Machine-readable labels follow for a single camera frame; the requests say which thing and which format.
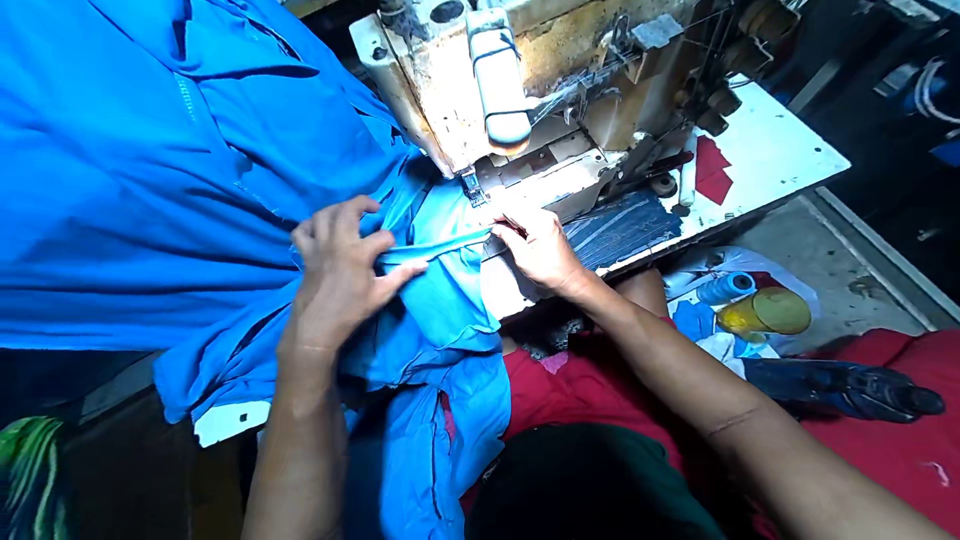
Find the fabric scrap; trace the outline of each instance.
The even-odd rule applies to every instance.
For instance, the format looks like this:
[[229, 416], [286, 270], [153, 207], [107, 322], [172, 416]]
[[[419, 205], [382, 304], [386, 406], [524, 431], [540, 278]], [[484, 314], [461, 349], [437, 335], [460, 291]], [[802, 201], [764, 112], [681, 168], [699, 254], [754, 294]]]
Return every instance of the fabric scrap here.
[[714, 203], [722, 205], [733, 181], [724, 172], [731, 166], [717, 148], [716, 142], [706, 135], [697, 137], [697, 191]]
[[66, 490], [58, 471], [55, 418], [21, 418], [0, 431], [0, 485], [4, 486], [0, 527], [11, 540], [65, 540], [69, 537]]

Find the red fabric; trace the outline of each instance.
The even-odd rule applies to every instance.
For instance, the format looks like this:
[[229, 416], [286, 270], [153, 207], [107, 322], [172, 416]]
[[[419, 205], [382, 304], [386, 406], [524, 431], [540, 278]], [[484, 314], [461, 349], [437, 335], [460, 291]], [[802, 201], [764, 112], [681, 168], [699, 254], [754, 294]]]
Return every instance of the red fabric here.
[[835, 359], [885, 366], [938, 392], [947, 412], [914, 424], [853, 418], [804, 422], [820, 442], [930, 521], [960, 536], [960, 331], [919, 338], [865, 333]]
[[[503, 439], [545, 425], [579, 422], [612, 424], [659, 441], [671, 465], [691, 488], [707, 497], [722, 487], [715, 456], [695, 433], [643, 388], [603, 336], [571, 336], [567, 362], [551, 375], [525, 351], [504, 356], [510, 376], [512, 416]], [[912, 338], [870, 331], [836, 359], [886, 365], [920, 386], [939, 392], [947, 413], [912, 425], [852, 418], [805, 422], [810, 432], [865, 475], [901, 497], [931, 521], [960, 536], [960, 331]], [[462, 502], [468, 511], [476, 490]], [[763, 520], [756, 522], [762, 526]], [[767, 537], [771, 529], [758, 527]]]
[[723, 157], [712, 138], [697, 137], [697, 191], [714, 203], [722, 205], [733, 181], [724, 172], [730, 162]]

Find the blue thread spool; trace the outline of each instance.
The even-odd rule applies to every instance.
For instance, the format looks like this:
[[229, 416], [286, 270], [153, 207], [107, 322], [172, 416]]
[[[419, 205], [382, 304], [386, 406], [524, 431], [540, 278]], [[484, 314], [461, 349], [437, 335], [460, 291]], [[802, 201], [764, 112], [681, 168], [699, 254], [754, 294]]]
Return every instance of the blue thread spool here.
[[697, 298], [708, 306], [720, 306], [734, 298], [756, 292], [754, 278], [745, 272], [733, 272], [697, 287]]

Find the left hand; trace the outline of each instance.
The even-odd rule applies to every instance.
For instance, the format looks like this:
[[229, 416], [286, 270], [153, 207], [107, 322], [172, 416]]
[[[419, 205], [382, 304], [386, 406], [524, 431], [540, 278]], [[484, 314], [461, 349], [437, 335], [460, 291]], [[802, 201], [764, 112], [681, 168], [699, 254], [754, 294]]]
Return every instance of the left hand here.
[[360, 323], [426, 270], [425, 261], [413, 260], [386, 276], [374, 274], [377, 256], [396, 243], [386, 230], [360, 237], [360, 218], [379, 209], [375, 200], [360, 195], [318, 211], [291, 233], [306, 270], [277, 347], [281, 362], [284, 357], [335, 360]]

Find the blue fabric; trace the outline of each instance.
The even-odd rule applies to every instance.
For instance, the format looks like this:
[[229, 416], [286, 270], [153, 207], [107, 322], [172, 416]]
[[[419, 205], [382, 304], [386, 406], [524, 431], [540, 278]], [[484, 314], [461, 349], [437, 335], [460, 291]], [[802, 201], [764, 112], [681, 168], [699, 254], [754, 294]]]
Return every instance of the blue fabric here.
[[378, 271], [430, 259], [341, 358], [370, 389], [423, 384], [388, 410], [381, 526], [462, 536], [457, 500], [510, 412], [488, 231], [383, 104], [274, 0], [8, 2], [0, 51], [0, 346], [168, 350], [171, 422], [270, 399], [300, 284], [289, 232], [371, 194], [362, 233], [398, 245]]

